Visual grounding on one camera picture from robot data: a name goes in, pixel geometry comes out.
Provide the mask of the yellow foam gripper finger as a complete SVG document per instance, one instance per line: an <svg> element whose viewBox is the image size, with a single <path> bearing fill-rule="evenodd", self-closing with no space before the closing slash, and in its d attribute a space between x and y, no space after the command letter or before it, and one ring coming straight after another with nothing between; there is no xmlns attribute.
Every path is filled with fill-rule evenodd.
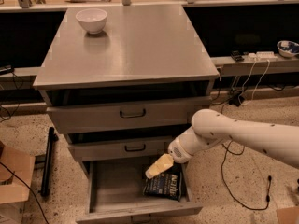
<svg viewBox="0 0 299 224"><path fill-rule="evenodd" d="M170 154L163 154L151 167L145 172L146 178L152 179L156 175L170 169L174 164L174 159Z"/></svg>

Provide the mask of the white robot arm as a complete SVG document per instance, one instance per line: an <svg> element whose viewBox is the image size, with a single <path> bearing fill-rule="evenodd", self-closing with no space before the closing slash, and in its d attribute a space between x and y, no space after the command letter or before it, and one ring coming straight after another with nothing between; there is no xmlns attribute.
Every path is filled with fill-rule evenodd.
<svg viewBox="0 0 299 224"><path fill-rule="evenodd" d="M174 163L186 163L195 153L225 141L237 142L299 168L298 127L231 119L217 111L202 109L192 116L192 126L176 137L167 153L145 172L146 178L152 179Z"/></svg>

